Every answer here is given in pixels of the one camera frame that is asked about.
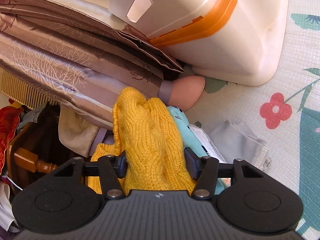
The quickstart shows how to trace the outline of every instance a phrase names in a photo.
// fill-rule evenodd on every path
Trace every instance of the white plastic container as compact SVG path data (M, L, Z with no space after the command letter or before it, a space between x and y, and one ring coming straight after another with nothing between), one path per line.
M149 0L132 22L134 1L110 0L109 10L195 73L251 86L274 75L288 0Z

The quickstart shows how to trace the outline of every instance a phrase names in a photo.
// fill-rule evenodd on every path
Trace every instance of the floor mat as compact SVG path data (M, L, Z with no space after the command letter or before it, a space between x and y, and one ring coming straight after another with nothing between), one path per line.
M259 87L206 78L205 91L186 112L189 122L206 132L226 119L243 120L268 142L273 159L268 174L302 198L298 232L308 240L320 237L319 55L320 0L289 0L274 77ZM278 121L276 113L281 113Z

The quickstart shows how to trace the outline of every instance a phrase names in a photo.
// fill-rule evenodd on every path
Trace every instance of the turquoise cloth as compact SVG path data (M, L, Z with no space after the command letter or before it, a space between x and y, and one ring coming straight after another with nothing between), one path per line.
M176 106L168 106L167 109L180 132L183 142L183 148L190 147L198 157L209 156L199 139L189 129L189 121L184 112ZM222 179L218 179L214 194L218 195L224 189L225 186Z

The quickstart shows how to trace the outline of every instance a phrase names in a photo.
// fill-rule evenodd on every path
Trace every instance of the brown curtain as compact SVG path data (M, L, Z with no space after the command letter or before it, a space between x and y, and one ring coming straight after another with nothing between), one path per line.
M49 0L0 0L0 67L107 128L124 87L156 97L163 68L183 72L134 28Z

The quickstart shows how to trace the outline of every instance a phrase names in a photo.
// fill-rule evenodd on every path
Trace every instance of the white cord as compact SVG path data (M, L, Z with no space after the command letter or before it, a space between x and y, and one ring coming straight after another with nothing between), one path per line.
M15 185L18 189L23 190L22 188L20 188L17 184L15 184L12 179L10 179L6 174L2 174L3 177L6 177L13 185Z

